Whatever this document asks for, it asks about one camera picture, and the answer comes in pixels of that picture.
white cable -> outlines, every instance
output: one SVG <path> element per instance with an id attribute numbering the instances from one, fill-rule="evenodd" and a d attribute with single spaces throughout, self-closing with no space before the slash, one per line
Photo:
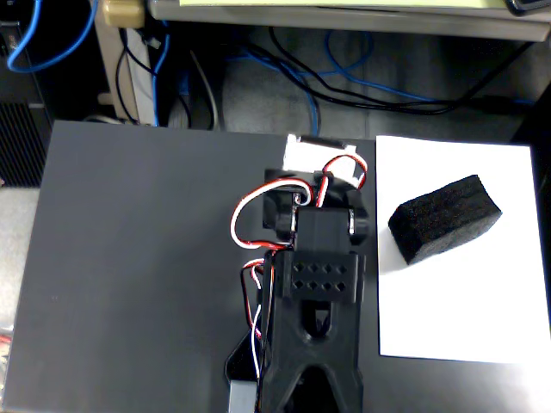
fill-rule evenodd
<path id="1" fill-rule="evenodd" d="M 257 283 L 258 289 L 262 290 L 262 286 L 260 285 L 260 280 L 258 279 L 257 272 L 255 271 L 256 267 L 260 267 L 260 266 L 257 264 L 251 267 L 251 278 Z"/>
<path id="2" fill-rule="evenodd" d="M 329 179 L 327 179 L 325 176 L 321 180 L 321 188 L 319 189 L 319 201 L 317 202 L 318 208 L 321 208 L 324 205 L 325 200 L 325 194 L 327 194 L 327 188 L 329 187 Z"/>
<path id="3" fill-rule="evenodd" d="M 308 205 L 312 200 L 312 187 L 310 187 L 310 185 L 308 185 L 307 182 L 302 181 L 301 179 L 295 179 L 295 178 L 277 179 L 275 181 L 265 183 L 261 187 L 255 189 L 250 194 L 246 195 L 235 207 L 235 211 L 233 211 L 232 221 L 230 223 L 230 234 L 232 235 L 233 241 L 238 246 L 240 246 L 241 248 L 245 248 L 247 250 L 256 250 L 257 248 L 260 248 L 262 246 L 259 244 L 244 243 L 239 239 L 238 234 L 235 231 L 235 226 L 238 222 L 239 213 L 241 213 L 243 208 L 245 208 L 245 206 L 249 202 L 257 198 L 259 195 L 262 195 L 265 192 L 271 191 L 272 189 L 279 188 L 279 187 L 286 187 L 286 186 L 298 186 L 303 188 L 306 191 L 306 201 L 299 205 L 301 206 Z"/>
<path id="4" fill-rule="evenodd" d="M 213 90 L 210 87 L 210 83 L 208 82 L 207 75 L 205 75 L 205 72 L 203 71 L 203 68 L 201 67 L 201 64 L 199 63 L 199 60 L 197 60 L 197 57 L 195 56 L 195 53 L 193 53 L 193 50 L 189 51 L 189 54 L 191 55 L 191 58 L 193 59 L 193 62 L 195 63 L 195 66 L 197 67 L 197 71 L 199 72 L 199 76 L 201 76 L 201 79 L 203 83 L 205 84 L 205 89 L 207 90 L 208 100 L 210 101 L 210 106 L 213 109 L 213 130 L 218 130 L 218 126 L 220 125 L 220 122 L 218 120 L 218 107 L 216 106 L 216 100 L 214 99 Z"/>
<path id="5" fill-rule="evenodd" d="M 257 379 L 260 379 L 260 368 L 258 367 L 258 360 L 257 360 L 257 348 L 255 345 L 256 337 L 255 337 L 255 329 L 257 328 L 257 322 L 258 322 L 258 316 L 260 315 L 260 309 L 261 305 L 257 308 L 257 314 L 255 314 L 255 320 L 252 322 L 252 329 L 251 329 L 251 348 L 252 348 L 252 359 L 255 362 L 255 371 L 257 372 Z"/>

black foam block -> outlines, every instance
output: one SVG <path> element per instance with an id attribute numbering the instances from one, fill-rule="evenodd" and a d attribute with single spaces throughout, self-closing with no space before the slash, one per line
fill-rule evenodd
<path id="1" fill-rule="evenodd" d="M 388 221 L 408 264 L 467 243 L 501 216 L 477 175 L 400 205 Z"/>

black table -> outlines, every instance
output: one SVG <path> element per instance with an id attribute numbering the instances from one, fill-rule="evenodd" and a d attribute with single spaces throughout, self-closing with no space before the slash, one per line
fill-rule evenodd
<path id="1" fill-rule="evenodd" d="M 22 283 L 3 407 L 223 412 L 247 331 L 229 222 L 283 137 L 58 122 Z M 375 142 L 356 142 L 375 165 Z M 379 355 L 375 168 L 360 368 L 366 412 L 539 412 L 527 367 Z M 261 229 L 260 202 L 239 233 Z"/>

black cable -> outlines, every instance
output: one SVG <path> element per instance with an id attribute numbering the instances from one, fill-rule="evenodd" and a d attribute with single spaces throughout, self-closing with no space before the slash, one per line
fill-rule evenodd
<path id="1" fill-rule="evenodd" d="M 313 71 L 311 68 L 309 68 L 307 65 L 299 61 L 295 56 L 293 56 L 291 53 L 286 51 L 281 44 L 277 41 L 277 38 L 274 33 L 273 28 L 269 28 L 270 38 L 274 42 L 274 45 L 277 47 L 277 49 L 284 54 L 288 59 L 292 60 L 295 64 L 299 65 L 309 73 L 311 73 L 317 80 L 319 79 L 319 76 L 315 71 Z M 520 57 L 528 48 L 532 46 L 532 43 L 526 42 L 522 46 L 520 46 L 515 52 L 513 52 L 507 59 L 505 59 L 501 64 L 499 64 L 495 69 L 488 72 L 477 84 L 475 84 L 465 95 L 463 95 L 461 98 L 454 100 L 454 101 L 435 101 L 435 102 L 406 102 L 406 103 L 390 103 L 390 102 L 384 102 L 384 101 L 378 101 L 381 102 L 380 104 L 367 104 L 362 102 L 353 102 L 353 101 L 346 101 L 343 99 L 339 99 L 333 96 L 324 95 L 314 89 L 311 89 L 307 87 L 306 85 L 302 84 L 301 82 L 298 82 L 294 77 L 288 72 L 288 70 L 284 67 L 285 65 L 290 65 L 289 62 L 277 58 L 270 52 L 268 52 L 265 49 L 262 49 L 260 46 L 248 44 L 246 47 L 250 50 L 250 52 L 253 52 L 253 54 L 257 55 L 258 57 L 264 57 L 270 60 L 270 62 L 273 65 L 276 65 L 282 72 L 282 74 L 287 77 L 291 82 L 293 82 L 297 87 L 305 90 L 306 92 L 312 94 L 313 96 L 318 97 L 319 99 L 322 99 L 327 102 L 336 103 L 343 106 L 348 106 L 352 108 L 364 108 L 364 109 L 373 109 L 373 110 L 384 110 L 389 112 L 400 112 L 405 114 L 426 114 L 426 115 L 432 115 L 432 114 L 445 114 L 447 112 L 451 112 L 452 110 L 457 109 L 460 106 L 463 106 L 468 103 L 469 100 L 471 100 L 478 92 L 480 92 L 484 87 L 486 87 L 499 73 L 501 73 L 504 69 L 506 69 L 512 62 L 514 62 L 518 57 Z M 326 87 L 328 90 L 336 91 L 337 93 L 343 93 L 349 96 L 354 96 L 361 98 L 363 100 L 369 100 L 370 102 L 373 101 L 372 98 L 369 98 L 368 96 L 356 94 L 354 92 L 349 92 L 348 90 L 338 89 L 338 88 L 332 88 L 329 86 L 323 79 L 321 79 L 321 84 Z M 415 109 L 410 107 L 416 107 L 416 106 L 442 106 L 445 105 L 444 108 L 437 108 L 437 109 Z"/>
<path id="2" fill-rule="evenodd" d="M 274 32 L 274 28 L 268 28 L 268 30 L 269 30 L 269 37 L 271 38 L 272 43 L 274 43 L 274 46 L 277 47 L 277 50 L 279 50 L 280 53 L 283 54 L 283 56 L 285 56 L 287 59 L 291 60 L 293 63 L 300 66 L 302 69 L 304 69 L 305 71 L 310 73 L 312 76 L 314 76 L 315 79 L 318 82 L 320 82 L 321 85 L 324 88 L 330 90 L 331 92 L 341 93 L 343 95 L 348 95 L 348 96 L 352 96 L 352 97 L 357 97 L 358 99 L 363 99 L 367 102 L 378 103 L 380 105 L 393 105 L 393 104 L 395 104 L 395 103 L 391 103 L 391 102 L 381 101 L 379 99 L 374 99 L 373 97 L 362 95 L 362 94 L 356 93 L 356 92 L 351 92 L 349 90 L 333 88 L 316 71 L 311 69 L 306 64 L 302 63 L 295 56 L 293 56 L 291 53 L 289 53 L 287 50 L 285 50 L 285 48 L 283 48 L 283 46 L 280 44 L 280 42 L 278 41 L 278 39 L 276 37 L 276 33 Z"/>
<path id="3" fill-rule="evenodd" d="M 124 59 L 124 56 L 127 54 L 127 51 L 123 48 L 121 52 L 121 56 L 119 57 L 119 61 L 117 62 L 117 70 L 115 73 L 115 87 L 117 89 L 117 95 L 119 96 L 119 102 L 121 103 L 122 110 L 124 110 L 124 113 L 127 115 L 127 118 L 134 124 L 137 125 L 138 121 L 130 115 L 130 112 L 128 112 L 127 105 L 125 105 L 124 100 L 122 99 L 122 93 L 121 93 L 121 66 L 122 66 L 122 60 Z"/>
<path id="4" fill-rule="evenodd" d="M 302 82 L 298 81 L 294 78 L 294 76 L 288 71 L 286 66 L 292 66 L 290 62 L 287 62 L 286 60 L 277 58 L 270 52 L 268 52 L 266 49 L 262 49 L 260 46 L 257 45 L 248 45 L 248 50 L 250 53 L 254 54 L 255 56 L 259 58 L 267 58 L 269 62 L 272 65 L 277 66 L 277 68 L 280 70 L 280 72 L 292 83 L 294 83 L 297 87 L 300 89 L 310 93 L 313 96 L 318 97 L 322 101 L 326 101 L 329 103 L 335 103 L 337 105 L 342 105 L 350 108 L 361 108 L 361 109 L 374 109 L 374 110 L 384 110 L 387 112 L 400 112 L 400 113 L 406 113 L 406 114 L 430 114 L 426 113 L 428 111 L 423 111 L 419 109 L 408 109 L 408 108 L 402 108 L 400 106 L 394 107 L 394 106 L 386 106 L 386 105 L 374 105 L 374 104 L 368 104 L 368 103 L 361 103 L 361 102 L 352 102 L 352 101 L 345 101 L 343 99 L 339 99 L 337 97 L 324 95 L 321 92 L 318 92 L 317 90 L 314 90 Z"/>
<path id="5" fill-rule="evenodd" d="M 134 53 L 132 53 L 132 51 L 130 50 L 130 47 L 128 47 L 128 37 L 127 37 L 127 32 L 126 32 L 125 28 L 120 28 L 119 29 L 119 37 L 121 38 L 122 46 L 124 47 L 124 50 L 127 51 L 127 54 L 128 54 L 128 56 L 130 56 L 130 59 L 132 59 L 134 62 L 136 62 L 136 64 L 139 67 L 141 67 L 144 71 L 147 71 L 148 73 L 154 75 L 155 71 L 153 69 L 147 67 L 143 63 L 141 63 L 138 60 L 138 58 L 136 58 L 136 56 L 134 56 Z"/>
<path id="6" fill-rule="evenodd" d="M 183 110 L 186 113 L 186 116 L 188 116 L 188 129 L 191 129 L 191 112 L 189 112 L 189 107 L 186 101 L 183 100 L 182 95 L 178 94 L 178 99 L 180 99 L 180 103 L 183 106 Z"/>
<path id="7" fill-rule="evenodd" d="M 130 59 L 132 59 L 139 67 L 141 67 L 144 71 L 147 71 L 149 74 L 155 76 L 155 71 L 146 65 L 144 65 L 142 62 L 136 58 L 136 56 L 132 53 L 130 50 L 130 47 L 128 47 L 128 37 L 126 29 L 119 28 L 119 37 L 121 38 L 122 46 L 124 47 L 125 52 L 128 56 L 130 56 Z M 191 129 L 191 112 L 189 111 L 189 106 L 186 103 L 186 101 L 183 100 L 183 97 L 178 94 L 178 99 L 180 100 L 180 103 L 183 106 L 183 110 L 186 113 L 186 116 L 188 117 L 188 129 Z"/>

sheet of paper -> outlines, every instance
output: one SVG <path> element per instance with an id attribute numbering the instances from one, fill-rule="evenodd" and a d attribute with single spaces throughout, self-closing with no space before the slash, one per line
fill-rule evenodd
<path id="1" fill-rule="evenodd" d="M 502 9 L 503 0 L 180 0 L 181 6 L 392 6 Z"/>
<path id="2" fill-rule="evenodd" d="M 380 136 L 381 354 L 531 362 L 551 355 L 528 147 Z M 503 215 L 479 238 L 407 266 L 388 229 L 403 202 L 478 175 Z"/>

